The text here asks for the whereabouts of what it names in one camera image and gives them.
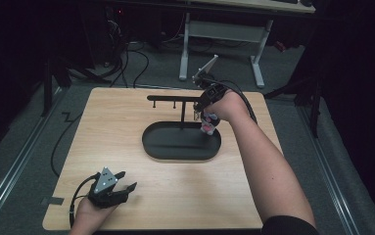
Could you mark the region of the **grey desk frame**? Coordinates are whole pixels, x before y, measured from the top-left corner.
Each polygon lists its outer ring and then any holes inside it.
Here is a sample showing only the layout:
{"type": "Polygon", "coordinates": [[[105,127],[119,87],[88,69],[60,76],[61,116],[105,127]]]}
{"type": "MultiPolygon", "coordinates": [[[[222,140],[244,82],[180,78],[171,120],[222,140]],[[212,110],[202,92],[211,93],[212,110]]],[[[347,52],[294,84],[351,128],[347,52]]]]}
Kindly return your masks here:
{"type": "MultiPolygon", "coordinates": [[[[308,0],[299,0],[298,4],[287,4],[270,0],[183,0],[186,7],[220,7],[223,10],[258,10],[272,14],[314,14],[316,9],[308,0]]],[[[186,80],[189,60],[189,39],[191,37],[221,39],[256,43],[256,53],[250,57],[258,88],[264,87],[259,60],[270,34],[274,19],[263,20],[262,26],[244,25],[242,23],[217,23],[211,20],[191,20],[191,11],[185,14],[183,51],[180,60],[179,79],[186,80]]]]}

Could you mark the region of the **grey tape strip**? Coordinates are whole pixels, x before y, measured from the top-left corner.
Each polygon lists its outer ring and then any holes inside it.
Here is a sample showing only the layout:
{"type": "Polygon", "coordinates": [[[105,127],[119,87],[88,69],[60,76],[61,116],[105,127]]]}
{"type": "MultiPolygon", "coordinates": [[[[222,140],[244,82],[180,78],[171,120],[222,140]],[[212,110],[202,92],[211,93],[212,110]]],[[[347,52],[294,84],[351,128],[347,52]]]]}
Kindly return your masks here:
{"type": "Polygon", "coordinates": [[[44,197],[41,201],[42,206],[48,206],[48,205],[59,205],[61,206],[64,202],[64,198],[58,198],[58,197],[44,197]]]}

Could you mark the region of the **black and white plush keychain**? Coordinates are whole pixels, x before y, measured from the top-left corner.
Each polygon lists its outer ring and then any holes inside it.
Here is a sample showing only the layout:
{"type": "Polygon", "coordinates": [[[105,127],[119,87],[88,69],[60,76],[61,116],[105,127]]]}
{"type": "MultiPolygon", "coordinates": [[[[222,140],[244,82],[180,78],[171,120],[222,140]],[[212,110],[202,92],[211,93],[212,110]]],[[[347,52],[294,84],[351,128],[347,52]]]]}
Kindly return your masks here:
{"type": "Polygon", "coordinates": [[[201,113],[201,130],[207,135],[213,135],[216,127],[220,123],[220,119],[216,114],[209,114],[206,112],[201,113]]]}

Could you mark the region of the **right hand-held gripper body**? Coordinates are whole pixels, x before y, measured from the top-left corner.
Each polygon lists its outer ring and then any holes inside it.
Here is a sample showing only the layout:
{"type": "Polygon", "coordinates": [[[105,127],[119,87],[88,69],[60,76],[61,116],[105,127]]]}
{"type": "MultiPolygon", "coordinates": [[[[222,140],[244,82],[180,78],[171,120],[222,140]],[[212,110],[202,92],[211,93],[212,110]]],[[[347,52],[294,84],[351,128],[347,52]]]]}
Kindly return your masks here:
{"type": "Polygon", "coordinates": [[[210,75],[212,66],[217,61],[218,56],[214,55],[206,64],[204,64],[198,71],[192,76],[193,83],[199,88],[204,90],[200,96],[199,104],[212,104],[220,100],[227,87],[220,81],[215,80],[210,75]]]}

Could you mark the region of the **metal floor rail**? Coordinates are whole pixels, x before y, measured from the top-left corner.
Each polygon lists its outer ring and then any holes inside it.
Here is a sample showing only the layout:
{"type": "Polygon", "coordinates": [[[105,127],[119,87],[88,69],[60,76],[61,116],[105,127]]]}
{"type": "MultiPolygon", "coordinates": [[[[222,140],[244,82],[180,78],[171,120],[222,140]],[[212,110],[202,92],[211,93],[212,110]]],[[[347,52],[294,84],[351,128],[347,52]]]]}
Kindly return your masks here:
{"type": "Polygon", "coordinates": [[[317,137],[314,136],[310,129],[308,111],[305,108],[296,107],[300,119],[304,123],[305,131],[308,134],[310,142],[313,146],[316,160],[318,162],[324,182],[333,202],[337,215],[343,225],[346,235],[360,235],[358,227],[352,217],[352,212],[347,203],[345,196],[336,180],[331,166],[328,163],[326,155],[317,137]]]}
{"type": "Polygon", "coordinates": [[[30,159],[50,116],[67,92],[67,88],[56,88],[50,92],[53,104],[44,112],[43,90],[38,90],[10,124],[0,142],[0,210],[30,159]]]}

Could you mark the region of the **dark metal stand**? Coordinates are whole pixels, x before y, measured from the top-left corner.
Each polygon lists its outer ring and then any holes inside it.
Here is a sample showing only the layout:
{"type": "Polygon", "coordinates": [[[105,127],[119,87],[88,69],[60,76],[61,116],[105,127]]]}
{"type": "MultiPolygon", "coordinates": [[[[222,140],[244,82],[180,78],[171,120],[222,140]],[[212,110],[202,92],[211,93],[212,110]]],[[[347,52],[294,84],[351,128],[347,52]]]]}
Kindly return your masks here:
{"type": "Polygon", "coordinates": [[[295,69],[286,85],[264,94],[264,98],[272,99],[282,94],[295,94],[294,104],[296,106],[310,107],[308,127],[311,134],[317,138],[322,80],[323,74],[319,70],[295,69]]]}
{"type": "Polygon", "coordinates": [[[77,71],[86,78],[89,78],[90,80],[93,80],[95,82],[107,83],[107,80],[102,78],[100,75],[97,75],[85,69],[84,67],[81,67],[76,63],[73,63],[71,60],[65,57],[61,57],[59,55],[49,56],[45,63],[45,75],[43,78],[44,103],[42,115],[44,117],[48,116],[49,111],[53,107],[54,93],[52,79],[55,79],[61,88],[70,88],[71,78],[69,74],[69,69],[77,71]]]}

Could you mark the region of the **person's left hand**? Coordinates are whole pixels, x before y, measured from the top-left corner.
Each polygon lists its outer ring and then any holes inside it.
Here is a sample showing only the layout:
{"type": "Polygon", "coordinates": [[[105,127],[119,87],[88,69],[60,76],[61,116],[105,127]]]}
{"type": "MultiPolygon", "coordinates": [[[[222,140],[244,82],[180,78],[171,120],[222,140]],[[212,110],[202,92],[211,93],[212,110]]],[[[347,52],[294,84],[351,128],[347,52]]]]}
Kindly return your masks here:
{"type": "Polygon", "coordinates": [[[116,210],[117,206],[100,209],[95,207],[87,198],[83,198],[78,205],[74,224],[69,235],[92,235],[116,210]]]}

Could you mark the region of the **black key rack with tray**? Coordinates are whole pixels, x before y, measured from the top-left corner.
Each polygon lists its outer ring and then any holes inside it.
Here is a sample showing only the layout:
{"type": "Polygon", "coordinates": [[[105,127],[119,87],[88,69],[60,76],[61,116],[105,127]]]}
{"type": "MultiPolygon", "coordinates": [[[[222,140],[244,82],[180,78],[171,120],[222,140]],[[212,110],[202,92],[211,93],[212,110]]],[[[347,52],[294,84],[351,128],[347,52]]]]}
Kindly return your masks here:
{"type": "Polygon", "coordinates": [[[207,161],[213,158],[221,146],[221,135],[216,130],[207,135],[201,130],[201,123],[186,121],[188,103],[196,103],[199,97],[148,95],[147,99],[172,102],[182,105],[179,121],[157,121],[150,124],[143,132],[142,144],[145,152],[160,161],[207,161]]]}

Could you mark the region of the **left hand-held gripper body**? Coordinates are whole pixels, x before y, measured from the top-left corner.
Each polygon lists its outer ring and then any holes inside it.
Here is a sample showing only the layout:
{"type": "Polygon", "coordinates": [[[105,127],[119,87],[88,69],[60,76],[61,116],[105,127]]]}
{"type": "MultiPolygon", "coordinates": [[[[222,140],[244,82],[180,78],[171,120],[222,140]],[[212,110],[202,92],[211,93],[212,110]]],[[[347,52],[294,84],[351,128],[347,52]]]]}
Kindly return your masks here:
{"type": "Polygon", "coordinates": [[[88,192],[89,201],[97,208],[106,209],[125,203],[128,195],[121,195],[114,191],[119,179],[107,168],[104,167],[101,172],[95,175],[95,182],[91,185],[88,192]]]}

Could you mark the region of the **person's right hand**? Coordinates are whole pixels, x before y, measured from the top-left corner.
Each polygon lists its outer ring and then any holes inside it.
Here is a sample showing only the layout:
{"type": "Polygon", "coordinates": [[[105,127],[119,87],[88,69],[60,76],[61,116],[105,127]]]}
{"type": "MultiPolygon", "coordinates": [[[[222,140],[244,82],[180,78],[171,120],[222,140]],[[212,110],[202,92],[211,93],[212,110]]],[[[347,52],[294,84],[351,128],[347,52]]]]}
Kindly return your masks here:
{"type": "Polygon", "coordinates": [[[205,112],[230,123],[250,118],[245,102],[231,90],[226,91],[221,100],[207,106],[205,112]]]}

